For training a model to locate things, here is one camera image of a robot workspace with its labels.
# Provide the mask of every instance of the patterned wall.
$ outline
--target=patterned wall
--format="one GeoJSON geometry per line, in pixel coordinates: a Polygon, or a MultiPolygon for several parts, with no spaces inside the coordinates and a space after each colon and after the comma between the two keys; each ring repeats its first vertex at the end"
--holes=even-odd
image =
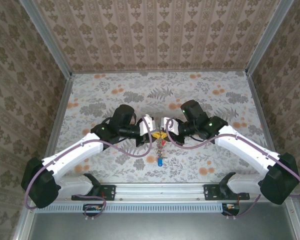
{"type": "Polygon", "coordinates": [[[300,171],[300,0],[295,0],[253,73],[277,151],[290,152],[300,171]]]}
{"type": "MultiPolygon", "coordinates": [[[[219,116],[235,129],[265,146],[265,138],[254,100],[243,71],[142,72],[75,74],[67,110],[57,143],[57,152],[85,136],[96,124],[111,117],[121,104],[159,123],[162,117],[186,120],[180,106],[198,101],[208,116],[219,116]]],[[[189,137],[186,146],[198,143],[189,137]]],[[[134,140],[118,144],[140,155],[147,144],[136,148],[134,140]]],[[[164,145],[163,166],[157,164],[157,143],[146,157],[129,157],[109,148],[72,169],[68,175],[93,174],[103,183],[204,183],[219,182],[229,172],[253,174],[255,170],[225,148],[207,144],[194,150],[164,145]]]]}
{"type": "Polygon", "coordinates": [[[18,223],[23,171],[45,154],[64,84],[19,1],[0,0],[0,240],[18,223]]]}
{"type": "Polygon", "coordinates": [[[73,72],[244,69],[279,0],[34,0],[73,72]]]}

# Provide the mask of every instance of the orange spots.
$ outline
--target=orange spots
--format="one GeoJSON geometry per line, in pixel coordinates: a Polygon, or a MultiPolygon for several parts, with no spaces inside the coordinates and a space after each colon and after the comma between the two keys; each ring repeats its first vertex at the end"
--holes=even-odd
{"type": "Polygon", "coordinates": [[[82,135],[83,136],[87,135],[88,133],[90,133],[90,129],[86,128],[86,129],[82,130],[82,135]]]}
{"type": "Polygon", "coordinates": [[[177,105],[175,103],[170,103],[169,104],[169,109],[175,110],[177,108],[177,105]]]}
{"type": "Polygon", "coordinates": [[[155,157],[154,156],[147,156],[146,157],[146,162],[149,164],[153,164],[155,162],[155,157]]]}
{"type": "Polygon", "coordinates": [[[213,174],[215,172],[215,169],[213,167],[209,167],[208,172],[213,174]]]}
{"type": "Polygon", "coordinates": [[[70,109],[74,106],[74,104],[72,102],[69,102],[68,105],[66,106],[67,109],[70,109]]]}
{"type": "Polygon", "coordinates": [[[241,127],[241,124],[240,124],[239,122],[235,121],[235,122],[233,123],[233,126],[234,126],[236,129],[239,129],[239,128],[241,127]]]}
{"type": "Polygon", "coordinates": [[[208,170],[205,167],[200,167],[199,174],[205,176],[208,174],[208,170]]]}
{"type": "Polygon", "coordinates": [[[79,164],[79,165],[77,165],[77,166],[75,166],[74,167],[74,171],[76,172],[76,173],[80,173],[81,171],[82,171],[82,166],[79,164]]]}
{"type": "Polygon", "coordinates": [[[89,165],[84,165],[84,166],[83,166],[83,170],[88,171],[89,169],[90,169],[90,166],[89,166],[89,165]]]}

